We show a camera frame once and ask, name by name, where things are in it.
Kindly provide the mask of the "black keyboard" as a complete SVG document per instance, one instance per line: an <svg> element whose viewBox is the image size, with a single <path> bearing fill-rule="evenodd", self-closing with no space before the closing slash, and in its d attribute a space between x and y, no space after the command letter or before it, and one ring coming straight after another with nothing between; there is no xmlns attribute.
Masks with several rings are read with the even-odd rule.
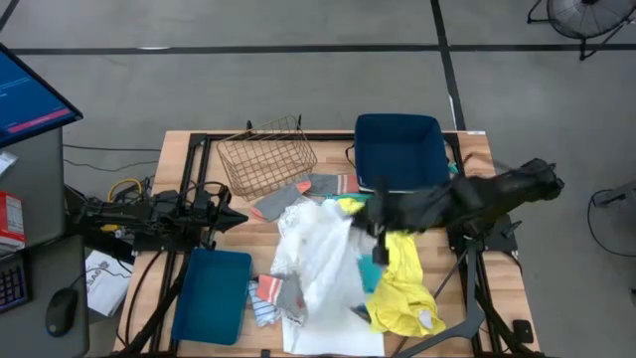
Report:
<svg viewBox="0 0 636 358"><path fill-rule="evenodd" d="M24 259L12 256L0 260L0 313L14 309L29 300Z"/></svg>

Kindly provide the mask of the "navy fabric storage bin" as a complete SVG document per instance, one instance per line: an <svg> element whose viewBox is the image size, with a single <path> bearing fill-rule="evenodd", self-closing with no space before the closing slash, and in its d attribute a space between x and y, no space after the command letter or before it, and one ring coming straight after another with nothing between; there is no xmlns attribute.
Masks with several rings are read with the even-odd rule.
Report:
<svg viewBox="0 0 636 358"><path fill-rule="evenodd" d="M428 115L367 113L357 118L354 156L358 185L409 192L450 180L443 133Z"/></svg>

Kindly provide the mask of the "yellow cloth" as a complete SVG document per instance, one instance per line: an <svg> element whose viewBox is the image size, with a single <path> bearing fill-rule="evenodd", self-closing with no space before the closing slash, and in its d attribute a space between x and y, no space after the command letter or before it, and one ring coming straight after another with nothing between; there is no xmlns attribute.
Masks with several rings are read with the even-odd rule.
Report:
<svg viewBox="0 0 636 358"><path fill-rule="evenodd" d="M371 330L419 338L445 330L435 299L423 285L415 235L388 232L386 245L389 265L382 269L379 281L365 303Z"/></svg>

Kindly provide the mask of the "blue terry towel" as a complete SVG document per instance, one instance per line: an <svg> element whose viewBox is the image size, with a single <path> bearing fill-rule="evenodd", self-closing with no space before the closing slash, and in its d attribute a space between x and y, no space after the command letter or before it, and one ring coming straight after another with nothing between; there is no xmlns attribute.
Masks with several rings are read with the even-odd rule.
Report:
<svg viewBox="0 0 636 358"><path fill-rule="evenodd" d="M384 267L375 264L371 255L362 255L358 259L358 269L362 280L363 292L366 297L369 297L375 292L382 278ZM365 300L358 306L352 307L351 310L364 321L371 322L371 316Z"/></svg>

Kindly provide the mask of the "computer monitor blue screen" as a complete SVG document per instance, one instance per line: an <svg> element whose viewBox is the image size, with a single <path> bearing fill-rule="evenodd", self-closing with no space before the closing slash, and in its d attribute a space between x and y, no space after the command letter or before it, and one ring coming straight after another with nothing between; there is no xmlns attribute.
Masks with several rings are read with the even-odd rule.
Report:
<svg viewBox="0 0 636 358"><path fill-rule="evenodd" d="M82 119L77 107L0 43L0 148Z"/></svg>

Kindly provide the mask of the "black computer mouse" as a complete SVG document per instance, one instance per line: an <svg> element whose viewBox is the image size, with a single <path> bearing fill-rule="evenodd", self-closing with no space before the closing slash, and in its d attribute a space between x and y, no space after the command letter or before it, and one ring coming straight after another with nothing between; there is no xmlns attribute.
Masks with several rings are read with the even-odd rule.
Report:
<svg viewBox="0 0 636 358"><path fill-rule="evenodd" d="M71 287L61 288L53 294L45 313L45 326L51 336L62 337L71 330L78 300L78 291Z"/></svg>

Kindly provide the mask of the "grey sock coral stripes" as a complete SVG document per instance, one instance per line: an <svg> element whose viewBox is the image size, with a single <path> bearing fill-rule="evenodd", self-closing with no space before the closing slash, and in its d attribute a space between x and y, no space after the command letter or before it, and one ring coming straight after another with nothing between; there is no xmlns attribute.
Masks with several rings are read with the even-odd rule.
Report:
<svg viewBox="0 0 636 358"><path fill-rule="evenodd" d="M308 311L297 274L261 274L258 277L256 296L277 307L296 325L302 326L305 323Z"/></svg>
<svg viewBox="0 0 636 358"><path fill-rule="evenodd" d="M263 221L272 222L304 195L337 196L358 191L356 175L307 174L264 196L252 206L251 212Z"/></svg>

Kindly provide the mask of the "white cloth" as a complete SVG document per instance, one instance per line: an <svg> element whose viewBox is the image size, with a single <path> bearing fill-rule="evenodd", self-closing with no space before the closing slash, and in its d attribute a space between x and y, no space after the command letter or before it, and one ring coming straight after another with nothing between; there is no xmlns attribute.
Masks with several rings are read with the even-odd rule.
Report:
<svg viewBox="0 0 636 358"><path fill-rule="evenodd" d="M353 226L339 202L299 201L285 208L277 227L270 272L299 280L309 316L336 316L366 301L358 260L376 240Z"/></svg>

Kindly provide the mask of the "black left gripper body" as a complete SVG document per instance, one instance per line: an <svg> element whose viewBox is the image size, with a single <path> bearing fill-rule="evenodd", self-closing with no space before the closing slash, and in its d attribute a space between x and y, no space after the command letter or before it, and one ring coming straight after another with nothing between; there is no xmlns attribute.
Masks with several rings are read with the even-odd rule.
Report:
<svg viewBox="0 0 636 358"><path fill-rule="evenodd" d="M197 217L201 225L207 227L210 231L217 229L218 210L211 198L197 198Z"/></svg>

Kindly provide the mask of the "white blue striped sock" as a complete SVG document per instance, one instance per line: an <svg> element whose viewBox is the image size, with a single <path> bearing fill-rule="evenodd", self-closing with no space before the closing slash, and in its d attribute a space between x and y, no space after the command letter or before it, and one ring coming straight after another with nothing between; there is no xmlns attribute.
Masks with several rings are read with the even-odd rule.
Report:
<svg viewBox="0 0 636 358"><path fill-rule="evenodd" d="M272 303L259 298L256 295L257 287L258 284L254 280L248 283L248 294L255 323L258 327L272 325L280 318L280 310Z"/></svg>

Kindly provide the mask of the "red white cardboard box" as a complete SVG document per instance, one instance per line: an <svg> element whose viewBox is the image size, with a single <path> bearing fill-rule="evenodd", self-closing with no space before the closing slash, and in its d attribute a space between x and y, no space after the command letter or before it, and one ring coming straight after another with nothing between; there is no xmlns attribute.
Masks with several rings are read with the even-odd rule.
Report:
<svg viewBox="0 0 636 358"><path fill-rule="evenodd" d="M0 191L0 254L13 253L25 247L22 202Z"/></svg>

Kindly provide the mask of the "grey stand base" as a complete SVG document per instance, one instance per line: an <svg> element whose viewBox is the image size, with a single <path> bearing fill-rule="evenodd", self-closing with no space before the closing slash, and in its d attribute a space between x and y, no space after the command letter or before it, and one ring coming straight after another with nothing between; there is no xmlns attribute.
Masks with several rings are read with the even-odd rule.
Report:
<svg viewBox="0 0 636 358"><path fill-rule="evenodd" d="M592 199L595 207L607 207L615 202L636 204L636 179L613 189L600 190Z"/></svg>

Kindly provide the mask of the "small black device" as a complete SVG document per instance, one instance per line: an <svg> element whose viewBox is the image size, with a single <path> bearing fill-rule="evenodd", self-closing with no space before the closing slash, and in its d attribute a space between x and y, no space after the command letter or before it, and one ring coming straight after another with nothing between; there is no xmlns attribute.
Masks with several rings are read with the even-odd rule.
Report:
<svg viewBox="0 0 636 358"><path fill-rule="evenodd" d="M513 333L519 342L523 344L532 344L535 342L533 327L529 320L515 319L512 325Z"/></svg>

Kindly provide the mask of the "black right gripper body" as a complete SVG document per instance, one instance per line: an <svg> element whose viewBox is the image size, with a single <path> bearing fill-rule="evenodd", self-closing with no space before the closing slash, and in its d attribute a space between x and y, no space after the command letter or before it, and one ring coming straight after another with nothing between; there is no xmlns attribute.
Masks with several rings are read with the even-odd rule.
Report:
<svg viewBox="0 0 636 358"><path fill-rule="evenodd" d="M394 196L374 196L355 213L355 227L368 234L378 234L383 230L398 228L400 211L398 198Z"/></svg>

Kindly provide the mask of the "white printed paper sheet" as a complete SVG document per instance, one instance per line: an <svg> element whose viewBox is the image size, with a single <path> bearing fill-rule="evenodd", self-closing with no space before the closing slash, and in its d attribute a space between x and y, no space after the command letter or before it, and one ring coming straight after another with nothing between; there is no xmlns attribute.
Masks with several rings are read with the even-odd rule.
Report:
<svg viewBox="0 0 636 358"><path fill-rule="evenodd" d="M92 251L84 264L88 307L112 316L126 296L133 266L99 251Z"/></svg>

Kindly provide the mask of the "grey desk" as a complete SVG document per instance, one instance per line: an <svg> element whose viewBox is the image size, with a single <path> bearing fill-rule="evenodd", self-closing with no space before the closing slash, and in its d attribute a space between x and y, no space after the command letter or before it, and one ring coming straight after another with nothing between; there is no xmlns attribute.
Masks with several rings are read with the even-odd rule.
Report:
<svg viewBox="0 0 636 358"><path fill-rule="evenodd" d="M29 301L0 313L0 358L78 358L89 347L84 273L84 244L65 234L64 164L59 129L4 148L18 156L0 177L0 191L22 201ZM61 337L45 326L54 293L71 287L79 293L74 323Z"/></svg>

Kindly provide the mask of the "white polo shirt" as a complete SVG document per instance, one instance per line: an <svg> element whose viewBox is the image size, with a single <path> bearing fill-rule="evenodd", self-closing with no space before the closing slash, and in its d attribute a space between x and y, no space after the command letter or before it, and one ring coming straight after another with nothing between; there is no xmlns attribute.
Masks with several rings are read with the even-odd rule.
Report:
<svg viewBox="0 0 636 358"><path fill-rule="evenodd" d="M287 317L281 320L283 351L294 355L384 356L382 333L347 309L336 318L312 320L298 326Z"/></svg>

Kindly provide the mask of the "black floor fan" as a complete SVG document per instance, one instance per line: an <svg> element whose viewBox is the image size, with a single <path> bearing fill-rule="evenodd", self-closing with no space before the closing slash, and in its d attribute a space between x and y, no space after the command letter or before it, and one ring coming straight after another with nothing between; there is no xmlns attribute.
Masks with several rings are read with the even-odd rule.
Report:
<svg viewBox="0 0 636 358"><path fill-rule="evenodd" d="M548 23L562 36L578 40L580 61L634 20L636 0L537 0L526 17L527 24Z"/></svg>

